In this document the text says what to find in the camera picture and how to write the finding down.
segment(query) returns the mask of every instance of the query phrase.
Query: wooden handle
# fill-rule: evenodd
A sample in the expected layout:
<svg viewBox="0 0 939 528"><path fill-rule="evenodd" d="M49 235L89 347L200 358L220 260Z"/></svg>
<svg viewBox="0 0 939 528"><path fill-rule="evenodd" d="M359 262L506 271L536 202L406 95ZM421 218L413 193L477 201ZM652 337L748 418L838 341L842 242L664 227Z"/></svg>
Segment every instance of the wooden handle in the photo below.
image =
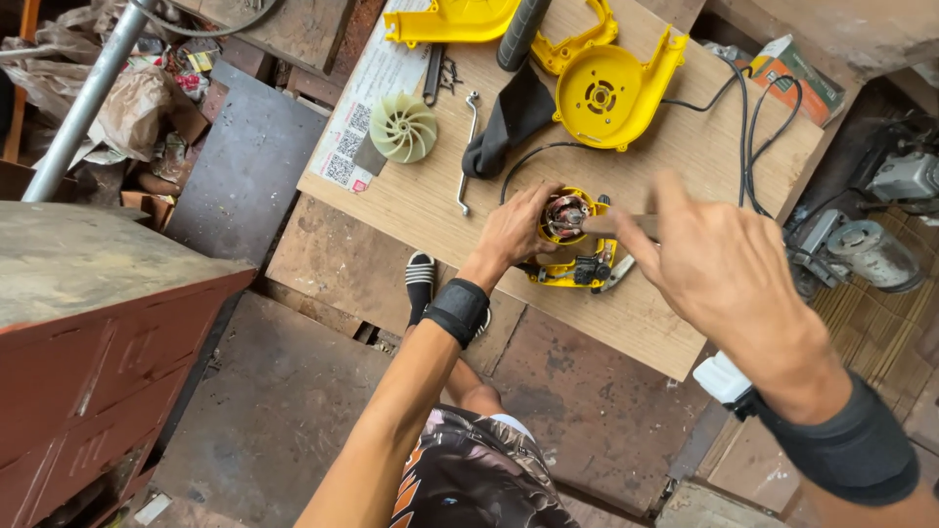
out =
<svg viewBox="0 0 939 528"><path fill-rule="evenodd" d="M624 210L610 209L607 214L601 216L591 216L584 220L583 232L588 235L595 235L602 239L616 238L616 221L619 215L629 214ZM654 241L658 241L658 215L657 214L634 214L633 221L642 228L646 236Z"/></svg>

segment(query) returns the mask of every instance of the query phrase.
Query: brown cabinet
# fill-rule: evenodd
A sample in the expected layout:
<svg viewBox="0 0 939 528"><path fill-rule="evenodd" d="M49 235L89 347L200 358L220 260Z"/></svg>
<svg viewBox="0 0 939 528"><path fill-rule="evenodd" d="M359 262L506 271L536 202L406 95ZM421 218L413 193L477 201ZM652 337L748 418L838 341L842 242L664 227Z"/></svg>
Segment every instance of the brown cabinet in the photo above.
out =
<svg viewBox="0 0 939 528"><path fill-rule="evenodd" d="M133 214L0 202L0 528L76 496L93 523L141 488L219 306L254 275Z"/></svg>

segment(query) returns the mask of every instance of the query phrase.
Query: impeller fan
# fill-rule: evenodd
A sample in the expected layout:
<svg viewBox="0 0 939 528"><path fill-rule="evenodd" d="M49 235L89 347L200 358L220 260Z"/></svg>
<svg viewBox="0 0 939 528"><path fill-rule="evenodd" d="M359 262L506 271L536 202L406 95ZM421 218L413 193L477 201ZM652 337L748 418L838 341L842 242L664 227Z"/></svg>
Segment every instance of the impeller fan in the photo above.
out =
<svg viewBox="0 0 939 528"><path fill-rule="evenodd" d="M437 118L414 96L386 96L372 109L369 135L384 157L412 163L426 156L437 141Z"/></svg>

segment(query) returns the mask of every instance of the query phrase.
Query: qr code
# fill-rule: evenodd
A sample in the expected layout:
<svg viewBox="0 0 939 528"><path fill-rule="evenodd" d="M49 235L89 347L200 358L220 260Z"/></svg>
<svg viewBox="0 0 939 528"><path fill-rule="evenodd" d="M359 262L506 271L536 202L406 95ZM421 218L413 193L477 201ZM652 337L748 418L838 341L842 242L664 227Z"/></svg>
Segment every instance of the qr code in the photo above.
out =
<svg viewBox="0 0 939 528"><path fill-rule="evenodd" d="M355 164L342 156L332 156L330 163L326 165L326 178L331 179L343 186L348 185L349 177L355 170Z"/></svg>
<svg viewBox="0 0 939 528"><path fill-rule="evenodd" d="M355 153L359 151L359 145L362 144L362 136L356 134L350 129L343 132L343 137L339 140L339 147L336 152L347 158L355 158Z"/></svg>
<svg viewBox="0 0 939 528"><path fill-rule="evenodd" d="M349 126L361 133L366 133L368 132L368 118L371 115L371 108L355 103L355 108L352 110L352 118L349 119Z"/></svg>

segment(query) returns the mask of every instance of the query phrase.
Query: black wrist brace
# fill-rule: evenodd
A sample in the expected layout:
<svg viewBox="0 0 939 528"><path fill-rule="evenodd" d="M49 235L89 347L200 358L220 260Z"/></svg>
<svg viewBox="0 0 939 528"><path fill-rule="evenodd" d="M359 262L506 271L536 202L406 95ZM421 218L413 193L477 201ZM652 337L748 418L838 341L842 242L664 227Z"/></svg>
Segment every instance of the black wrist brace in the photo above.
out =
<svg viewBox="0 0 939 528"><path fill-rule="evenodd" d="M882 506L905 499L919 482L916 452L893 413L859 376L847 405L817 426L791 424L757 398L756 413L796 469L848 502Z"/></svg>
<svg viewBox="0 0 939 528"><path fill-rule="evenodd" d="M423 311L421 319L430 319L467 349L485 321L489 298L482 288L470 281L451 279Z"/></svg>

